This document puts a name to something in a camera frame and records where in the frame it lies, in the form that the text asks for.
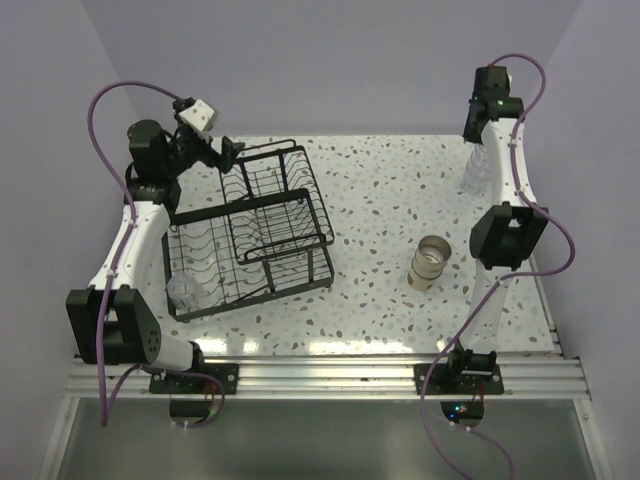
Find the clear glass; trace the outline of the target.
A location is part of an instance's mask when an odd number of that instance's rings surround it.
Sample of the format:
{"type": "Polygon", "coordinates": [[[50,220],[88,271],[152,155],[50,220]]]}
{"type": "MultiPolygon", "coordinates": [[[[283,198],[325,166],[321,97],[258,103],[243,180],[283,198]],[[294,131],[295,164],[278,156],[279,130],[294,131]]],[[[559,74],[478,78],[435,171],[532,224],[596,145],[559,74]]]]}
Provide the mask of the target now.
{"type": "Polygon", "coordinates": [[[484,150],[473,150],[469,156],[468,163],[474,168],[482,170],[490,169],[489,157],[484,150]]]}
{"type": "Polygon", "coordinates": [[[479,196],[486,192],[490,185],[489,180],[476,179],[464,174],[460,181],[460,189],[469,195],[479,196]]]}
{"type": "Polygon", "coordinates": [[[475,144],[474,148],[472,150],[472,155],[474,157],[487,158],[488,157],[488,151],[487,151],[486,147],[483,144],[475,144]]]}
{"type": "Polygon", "coordinates": [[[473,182],[485,183],[491,179],[491,169],[488,164],[476,164],[469,160],[465,165],[463,178],[473,182]]]}
{"type": "Polygon", "coordinates": [[[178,272],[166,284],[166,292],[176,309],[193,310],[199,307],[206,290],[193,275],[178,272]]]}

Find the beige cup rack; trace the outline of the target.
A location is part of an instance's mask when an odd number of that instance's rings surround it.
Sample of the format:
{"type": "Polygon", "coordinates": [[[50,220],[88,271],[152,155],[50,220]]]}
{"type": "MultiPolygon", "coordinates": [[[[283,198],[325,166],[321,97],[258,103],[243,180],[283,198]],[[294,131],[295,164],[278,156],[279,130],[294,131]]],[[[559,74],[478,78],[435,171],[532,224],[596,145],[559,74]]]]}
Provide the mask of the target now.
{"type": "Polygon", "coordinates": [[[409,268],[407,281],[417,291],[428,290],[442,275],[443,268],[440,264],[421,263],[414,259],[409,268]]]}
{"type": "Polygon", "coordinates": [[[443,273],[451,254],[451,246],[444,238],[437,235],[425,236],[418,242],[412,268],[424,279],[435,279],[443,273]]]}

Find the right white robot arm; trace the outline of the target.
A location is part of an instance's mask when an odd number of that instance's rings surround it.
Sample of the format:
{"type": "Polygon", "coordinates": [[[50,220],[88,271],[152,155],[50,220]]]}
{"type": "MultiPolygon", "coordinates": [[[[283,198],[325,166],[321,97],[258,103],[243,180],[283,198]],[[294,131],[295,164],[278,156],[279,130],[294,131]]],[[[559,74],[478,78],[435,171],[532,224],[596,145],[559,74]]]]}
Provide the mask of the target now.
{"type": "Polygon", "coordinates": [[[534,202],[523,149],[524,104],[510,93],[503,66],[476,70],[463,139],[481,147],[491,179],[491,206],[469,238],[476,275],[471,322],[449,355],[445,379],[451,389],[468,392],[481,375],[494,371],[497,334],[512,275],[529,259],[548,220],[522,198],[534,202]]]}

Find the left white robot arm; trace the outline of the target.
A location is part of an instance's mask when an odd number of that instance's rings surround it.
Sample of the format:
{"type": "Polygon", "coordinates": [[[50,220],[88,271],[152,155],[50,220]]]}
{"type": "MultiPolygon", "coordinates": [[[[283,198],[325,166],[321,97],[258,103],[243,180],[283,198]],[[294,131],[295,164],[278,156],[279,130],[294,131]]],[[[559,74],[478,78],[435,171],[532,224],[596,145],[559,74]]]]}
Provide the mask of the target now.
{"type": "Polygon", "coordinates": [[[187,124],[170,133],[155,120],[132,124],[127,138],[132,162],[123,179],[126,195],[119,231],[89,285],[68,294],[66,310],[85,363],[173,370],[175,384],[185,392],[197,392],[208,379],[200,349],[162,334],[142,286],[175,217],[179,176],[197,162],[226,173],[245,145],[224,137],[215,151],[187,124]]]}

